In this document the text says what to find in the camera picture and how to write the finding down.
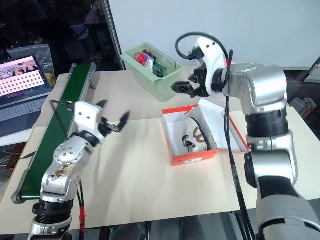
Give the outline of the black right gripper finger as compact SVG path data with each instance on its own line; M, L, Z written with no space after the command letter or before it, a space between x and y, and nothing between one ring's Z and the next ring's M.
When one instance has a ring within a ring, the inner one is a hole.
M171 89L176 92L177 94L187 94L191 95L192 92L194 91L194 88L188 81L178 81L175 82L172 86Z
M191 82L200 82L203 78L203 70L201 68L196 68L191 72L188 80Z

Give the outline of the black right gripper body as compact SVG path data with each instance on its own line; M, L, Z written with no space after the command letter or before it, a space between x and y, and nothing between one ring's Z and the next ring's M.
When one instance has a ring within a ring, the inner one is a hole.
M199 87L193 90L191 97L208 97L209 94L206 90L206 77L207 77L207 66L205 64L199 66L203 70L202 80L200 82L193 82L199 84Z

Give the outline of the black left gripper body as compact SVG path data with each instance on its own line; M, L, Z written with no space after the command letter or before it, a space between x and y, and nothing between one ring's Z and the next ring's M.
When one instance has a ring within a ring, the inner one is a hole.
M120 129L118 126L108 123L108 120L105 117L102 117L98 124L98 131L105 138L112 132L118 133Z

